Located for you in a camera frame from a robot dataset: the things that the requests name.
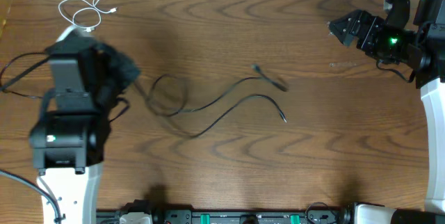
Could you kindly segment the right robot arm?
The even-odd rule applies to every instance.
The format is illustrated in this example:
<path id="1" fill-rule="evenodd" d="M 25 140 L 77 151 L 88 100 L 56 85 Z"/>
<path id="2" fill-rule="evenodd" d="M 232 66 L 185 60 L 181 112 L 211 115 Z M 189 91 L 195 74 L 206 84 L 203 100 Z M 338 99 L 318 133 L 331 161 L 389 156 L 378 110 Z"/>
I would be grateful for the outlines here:
<path id="1" fill-rule="evenodd" d="M 444 0 L 419 0 L 415 31 L 405 28 L 410 0 L 384 0 L 386 18 L 354 10 L 332 20 L 329 30 L 339 42 L 352 41 L 375 59 L 379 70 L 406 64 L 412 73 L 403 80 L 421 93 L 428 128 L 428 188 L 423 211 L 395 209 L 354 202 L 335 215 L 335 223 L 443 223 L 444 222 Z"/>

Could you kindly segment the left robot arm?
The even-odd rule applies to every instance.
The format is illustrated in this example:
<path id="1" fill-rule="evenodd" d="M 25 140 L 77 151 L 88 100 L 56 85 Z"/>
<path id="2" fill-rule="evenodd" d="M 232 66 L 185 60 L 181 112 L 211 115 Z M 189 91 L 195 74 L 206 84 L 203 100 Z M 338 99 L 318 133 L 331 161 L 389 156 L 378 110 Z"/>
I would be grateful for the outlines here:
<path id="1" fill-rule="evenodd" d="M 41 99 L 29 134 L 35 182 L 2 170 L 42 198 L 44 223 L 96 223 L 97 194 L 110 113 L 140 70 L 125 54 L 70 26 L 44 51 L 46 58 L 5 83 L 5 90 L 48 63 L 54 87 Z"/>

